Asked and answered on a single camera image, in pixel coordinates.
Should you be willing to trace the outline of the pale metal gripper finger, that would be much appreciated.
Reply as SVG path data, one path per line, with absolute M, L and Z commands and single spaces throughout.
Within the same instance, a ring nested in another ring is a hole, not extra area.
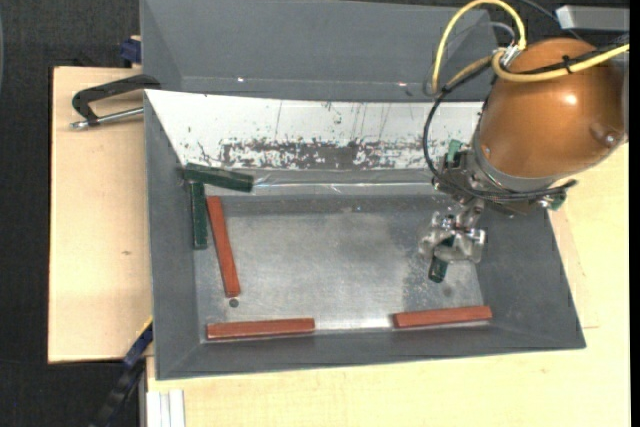
M 430 223 L 418 235 L 419 254 L 426 259 L 454 261 L 456 250 L 456 220 L 451 214 L 435 212 Z
M 470 261 L 478 264 L 483 255 L 487 235 L 484 229 L 459 230 L 454 235 L 453 254 L 455 261 Z

